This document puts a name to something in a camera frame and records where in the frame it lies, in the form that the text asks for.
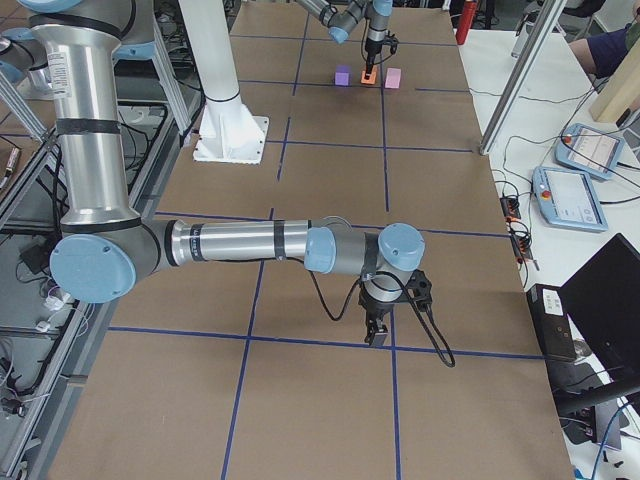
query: black monitor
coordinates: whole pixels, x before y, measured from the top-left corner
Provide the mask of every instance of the black monitor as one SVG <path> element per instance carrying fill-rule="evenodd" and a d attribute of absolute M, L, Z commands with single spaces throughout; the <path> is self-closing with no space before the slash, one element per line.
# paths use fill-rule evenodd
<path fill-rule="evenodd" d="M 629 241 L 615 235 L 558 293 L 614 382 L 640 375 L 640 253 Z"/>

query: person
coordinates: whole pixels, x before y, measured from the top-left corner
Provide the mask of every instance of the person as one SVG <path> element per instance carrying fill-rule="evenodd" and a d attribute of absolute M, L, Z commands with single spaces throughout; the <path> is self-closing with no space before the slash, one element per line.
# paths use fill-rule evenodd
<path fill-rule="evenodd" d="M 631 15 L 633 23 L 620 30 L 582 38 L 569 44 L 586 73 L 596 78 L 610 77 L 620 66 L 640 37 L 640 24 L 636 22 L 640 16 L 640 0 L 634 1 Z"/>

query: white desk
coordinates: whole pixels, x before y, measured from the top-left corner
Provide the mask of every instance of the white desk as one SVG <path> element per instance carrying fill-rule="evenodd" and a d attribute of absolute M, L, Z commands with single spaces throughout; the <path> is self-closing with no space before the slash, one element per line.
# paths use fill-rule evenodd
<path fill-rule="evenodd" d="M 514 43 L 515 35 L 513 32 L 482 30 L 469 32 L 466 44 L 460 47 L 460 53 L 469 87 L 472 90 L 496 94 L 502 92 L 516 62 L 510 55 Z M 586 93 L 590 87 L 589 80 L 582 72 L 564 39 L 558 34 L 553 34 L 547 40 L 542 54 L 520 94 L 532 98 L 563 100 Z M 595 98 L 596 94 L 594 93 L 575 115 L 572 123 L 581 122 L 604 131 L 617 130 L 615 125 L 598 124 L 592 120 L 588 107 Z M 486 128 L 497 103 L 497 96 L 474 93 L 474 106 L 482 131 Z M 571 117 L 578 103 L 579 101 L 575 100 L 556 105 L 518 99 L 490 152 L 492 168 L 503 169 L 505 146 L 513 135 L 535 141 L 559 135 L 561 128 Z M 545 145 L 533 145 L 513 139 L 506 155 L 507 167 L 525 178 L 531 178 L 533 169 L 541 163 L 555 164 L 553 151 L 545 158 L 551 145 L 553 145 L 552 141 Z M 628 147 L 621 161 L 631 165 L 639 165 Z M 640 183 L 640 172 L 620 167 L 617 171 Z M 494 172 L 494 176 L 496 180 L 503 178 L 498 172 Z M 519 188 L 520 193 L 529 190 L 529 185 L 524 180 L 509 173 L 506 173 L 506 176 L 508 181 Z M 640 194 L 636 187 L 615 176 L 608 182 L 595 183 L 601 201 L 625 199 Z M 502 185 L 498 184 L 497 187 L 499 191 L 502 190 Z M 506 189 L 507 192 L 512 192 L 509 190 L 510 187 L 506 187 Z M 605 233 L 586 233 L 551 228 L 540 215 L 535 200 L 531 208 L 529 208 L 529 198 L 526 195 L 520 197 L 520 203 L 523 221 L 531 226 L 532 252 L 539 266 L 539 270 L 537 270 L 532 263 L 529 263 L 526 288 L 534 283 L 562 285 L 617 232 L 622 232 L 636 248 L 640 248 L 640 200 L 603 207 L 609 223 L 609 231 Z M 521 275 L 524 281 L 524 269 L 522 269 Z M 634 435 L 639 433 L 633 427 L 627 431 Z M 632 480 L 638 478 L 640 442 L 623 437 L 622 443 L 623 451 L 609 454 L 609 459 L 612 462 L 622 459 L 625 464 L 618 469 L 613 468 L 610 463 L 601 464 L 596 477 L 598 480 L 618 477 L 627 477 Z M 567 441 L 567 448 L 574 465 L 581 470 L 583 475 L 589 476 L 598 450 L 597 446 L 584 444 L 576 447 Z"/>

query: white label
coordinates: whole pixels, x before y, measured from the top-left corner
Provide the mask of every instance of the white label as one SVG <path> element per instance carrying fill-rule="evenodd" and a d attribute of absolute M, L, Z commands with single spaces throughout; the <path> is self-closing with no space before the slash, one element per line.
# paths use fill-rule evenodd
<path fill-rule="evenodd" d="M 542 300 L 544 301 L 544 311 L 547 315 L 562 316 L 562 303 L 555 290 L 542 289 Z"/>
<path fill-rule="evenodd" d="M 47 55 L 47 59 L 49 60 L 53 98 L 70 97 L 69 64 L 67 63 L 66 52 L 50 53 Z"/>

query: purple block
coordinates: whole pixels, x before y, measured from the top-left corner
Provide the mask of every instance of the purple block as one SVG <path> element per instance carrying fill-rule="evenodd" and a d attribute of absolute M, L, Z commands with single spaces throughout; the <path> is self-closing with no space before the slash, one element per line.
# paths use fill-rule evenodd
<path fill-rule="evenodd" d="M 402 70 L 399 68 L 387 68 L 387 76 L 384 82 L 384 88 L 400 88 L 400 76 Z"/>
<path fill-rule="evenodd" d="M 341 87 L 348 87 L 350 75 L 351 68 L 348 65 L 338 65 L 338 68 L 336 68 L 335 84 Z"/>

